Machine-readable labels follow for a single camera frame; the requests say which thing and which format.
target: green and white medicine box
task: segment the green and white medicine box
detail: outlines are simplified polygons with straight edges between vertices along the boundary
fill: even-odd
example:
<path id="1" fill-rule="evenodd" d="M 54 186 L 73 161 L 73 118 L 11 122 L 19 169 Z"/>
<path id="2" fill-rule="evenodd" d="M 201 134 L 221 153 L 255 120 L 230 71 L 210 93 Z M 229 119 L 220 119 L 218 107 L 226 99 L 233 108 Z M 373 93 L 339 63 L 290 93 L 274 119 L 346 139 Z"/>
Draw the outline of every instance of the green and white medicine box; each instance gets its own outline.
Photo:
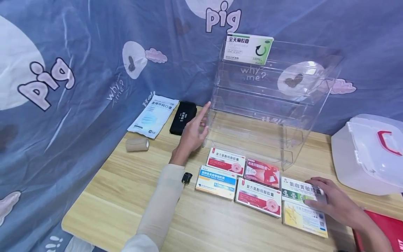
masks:
<path id="1" fill-rule="evenodd" d="M 224 60 L 255 65 L 265 65 L 274 38 L 228 33 L 224 48 Z"/>

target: red and white medicine box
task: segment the red and white medicine box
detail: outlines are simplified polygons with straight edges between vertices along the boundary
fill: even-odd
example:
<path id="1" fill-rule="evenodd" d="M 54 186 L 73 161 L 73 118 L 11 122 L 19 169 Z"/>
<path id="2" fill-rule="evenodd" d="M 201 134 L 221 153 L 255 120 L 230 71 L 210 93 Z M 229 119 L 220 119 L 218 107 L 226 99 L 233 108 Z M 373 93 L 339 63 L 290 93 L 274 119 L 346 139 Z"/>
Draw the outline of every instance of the red and white medicine box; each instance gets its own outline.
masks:
<path id="1" fill-rule="evenodd" d="M 207 166 L 226 170 L 242 177 L 245 169 L 246 158 L 244 156 L 211 148 L 207 158 Z"/>
<path id="2" fill-rule="evenodd" d="M 235 202 L 281 218 L 281 192 L 274 188 L 239 178 Z"/>
<path id="3" fill-rule="evenodd" d="M 246 162 L 244 178 L 272 186 L 276 189 L 280 188 L 280 171 L 278 167 L 250 158 Z"/>

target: cardboard box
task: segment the cardboard box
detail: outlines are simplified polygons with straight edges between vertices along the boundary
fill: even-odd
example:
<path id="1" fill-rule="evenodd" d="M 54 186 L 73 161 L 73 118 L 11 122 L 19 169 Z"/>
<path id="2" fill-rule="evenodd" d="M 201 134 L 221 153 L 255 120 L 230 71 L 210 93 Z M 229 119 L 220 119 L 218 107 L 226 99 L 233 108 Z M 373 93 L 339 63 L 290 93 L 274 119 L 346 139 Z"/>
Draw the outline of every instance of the cardboard box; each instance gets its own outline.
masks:
<path id="1" fill-rule="evenodd" d="M 284 201 L 304 204 L 304 200 L 317 200 L 327 203 L 326 195 L 319 187 L 287 177 L 281 177 L 281 194 Z"/>
<path id="2" fill-rule="evenodd" d="M 242 177 L 245 169 L 246 158 L 244 156 L 211 148 L 207 158 L 207 166 L 225 170 Z"/>
<path id="3" fill-rule="evenodd" d="M 283 224 L 329 238 L 325 214 L 309 207 L 283 201 Z"/>
<path id="4" fill-rule="evenodd" d="M 281 192 L 274 188 L 239 178 L 235 202 L 281 218 Z"/>
<path id="5" fill-rule="evenodd" d="M 195 189 L 228 200 L 234 200 L 236 186 L 236 175 L 202 165 Z"/>
<path id="6" fill-rule="evenodd" d="M 254 159 L 246 161 L 244 178 L 274 187 L 280 188 L 280 171 L 278 167 L 268 165 Z"/>

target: surgical mask package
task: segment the surgical mask package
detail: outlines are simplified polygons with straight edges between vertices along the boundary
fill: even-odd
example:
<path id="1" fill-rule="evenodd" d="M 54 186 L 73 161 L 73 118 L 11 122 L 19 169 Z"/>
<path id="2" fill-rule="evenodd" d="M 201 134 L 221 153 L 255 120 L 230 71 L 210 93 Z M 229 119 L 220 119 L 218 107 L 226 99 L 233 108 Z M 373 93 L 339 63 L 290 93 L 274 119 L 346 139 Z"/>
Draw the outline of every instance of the surgical mask package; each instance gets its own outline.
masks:
<path id="1" fill-rule="evenodd" d="M 127 131 L 137 132 L 151 139 L 156 138 L 178 102 L 178 100 L 154 95 Z"/>

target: red box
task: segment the red box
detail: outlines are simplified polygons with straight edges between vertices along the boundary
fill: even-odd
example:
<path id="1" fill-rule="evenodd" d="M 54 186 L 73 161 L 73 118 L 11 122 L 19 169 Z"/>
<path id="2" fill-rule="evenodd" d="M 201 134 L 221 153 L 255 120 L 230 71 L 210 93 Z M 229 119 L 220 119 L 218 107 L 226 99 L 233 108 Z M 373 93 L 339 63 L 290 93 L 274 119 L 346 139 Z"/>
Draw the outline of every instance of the red box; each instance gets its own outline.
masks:
<path id="1" fill-rule="evenodd" d="M 260 161 L 249 158 L 246 162 L 244 177 L 276 189 L 280 188 L 280 171 L 278 167 Z"/>
<path id="2" fill-rule="evenodd" d="M 378 225 L 392 245 L 393 252 L 403 251 L 403 221 L 365 210 L 369 217 Z M 364 251 L 362 239 L 358 232 L 353 230 L 358 252 Z"/>

